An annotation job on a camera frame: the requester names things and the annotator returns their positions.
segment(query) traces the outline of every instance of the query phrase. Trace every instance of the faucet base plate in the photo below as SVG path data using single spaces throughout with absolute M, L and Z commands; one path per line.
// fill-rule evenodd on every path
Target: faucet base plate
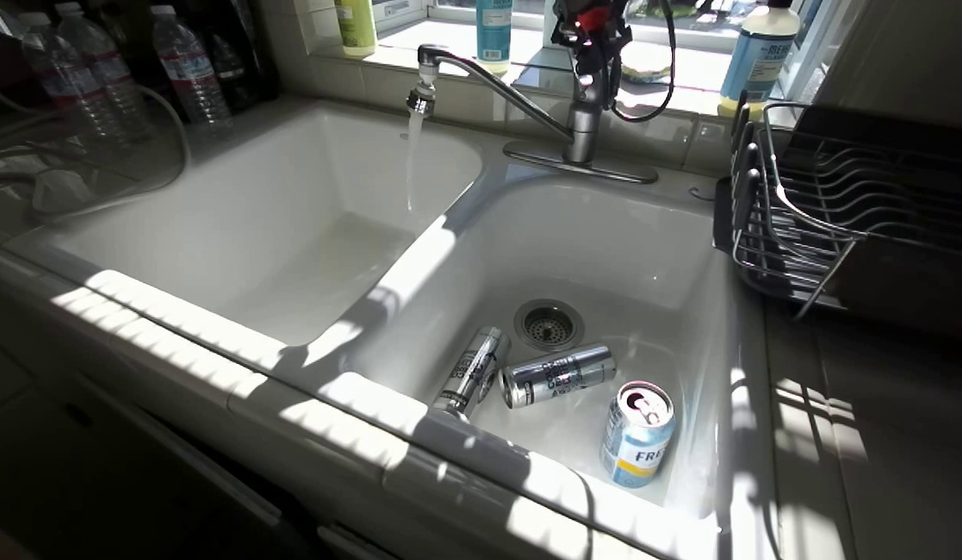
M 563 159 L 563 149 L 552 148 L 539 142 L 509 142 L 502 150 L 506 156 L 521 159 L 523 162 L 537 163 L 540 166 L 554 167 L 556 170 L 573 171 L 592 177 L 622 180 L 637 184 L 651 184 L 659 178 L 657 170 L 632 159 L 597 155 L 591 163 L 571 163 Z

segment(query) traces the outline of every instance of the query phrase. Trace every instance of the black cable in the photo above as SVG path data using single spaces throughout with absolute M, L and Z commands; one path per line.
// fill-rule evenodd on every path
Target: black cable
M 665 96 L 664 102 L 662 102 L 657 109 L 651 111 L 650 114 L 645 114 L 643 117 L 631 117 L 629 114 L 623 114 L 622 111 L 619 110 L 615 98 L 613 98 L 612 113 L 615 113 L 616 117 L 622 118 L 623 121 L 627 121 L 628 123 L 644 123 L 644 121 L 650 121 L 651 118 L 657 117 L 658 114 L 661 114 L 666 109 L 666 106 L 670 103 L 670 97 L 673 96 L 673 51 L 675 51 L 677 47 L 675 38 L 673 38 L 673 12 L 670 10 L 668 0 L 659 0 L 659 3 L 661 3 L 661 10 L 664 11 L 664 19 L 668 26 L 668 43 L 670 44 L 670 81 L 668 82 L 668 95 Z M 615 79 L 618 79 L 619 75 L 622 74 L 622 61 L 620 57 L 615 57 L 612 67 L 613 75 L 615 75 Z

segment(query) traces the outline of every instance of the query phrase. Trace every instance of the bottle cap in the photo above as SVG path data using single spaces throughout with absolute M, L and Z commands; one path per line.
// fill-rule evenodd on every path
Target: bottle cap
M 80 6 L 79 2 L 62 2 L 61 4 L 55 4 L 55 11 L 61 16 L 83 14 L 83 7 Z
M 18 15 L 18 20 L 22 25 L 27 25 L 28 27 L 51 24 L 50 19 L 48 19 L 48 16 L 44 14 L 44 12 L 25 12 Z

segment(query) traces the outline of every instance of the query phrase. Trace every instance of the window sill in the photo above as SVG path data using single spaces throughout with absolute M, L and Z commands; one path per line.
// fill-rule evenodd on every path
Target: window sill
M 477 50 L 476 28 L 473 24 L 421 20 L 381 33 L 377 51 L 370 56 L 346 56 L 342 46 L 338 45 L 318 50 L 313 56 L 417 71 L 416 49 L 421 43 L 438 43 L 451 47 L 455 52 L 473 53 Z M 719 105 L 719 86 L 729 68 L 729 58 L 729 54 L 725 53 L 678 47 L 676 86 L 668 110 L 715 117 Z M 553 98 L 570 98 L 573 81 L 567 53 L 554 47 L 544 47 L 542 32 L 512 29 L 510 61 L 512 66 L 502 76 L 505 84 Z M 466 72 L 452 65 L 442 65 L 440 73 L 460 79 L 467 77 Z M 665 96 L 666 84 L 635 85 L 623 82 L 618 100 L 627 113 L 645 114 L 662 103 Z

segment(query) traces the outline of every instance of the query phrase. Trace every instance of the silver can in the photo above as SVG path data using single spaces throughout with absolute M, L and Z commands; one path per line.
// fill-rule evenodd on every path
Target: silver can
M 673 403 L 661 387 L 644 380 L 622 386 L 608 408 L 600 453 L 610 481 L 628 488 L 652 481 L 673 428 Z
M 498 327 L 481 327 L 467 350 L 460 354 L 432 408 L 449 412 L 466 422 L 474 407 L 487 396 L 495 372 L 505 364 L 512 341 Z
M 615 359 L 603 344 L 544 355 L 502 369 L 502 394 L 509 408 L 527 407 L 615 379 Z

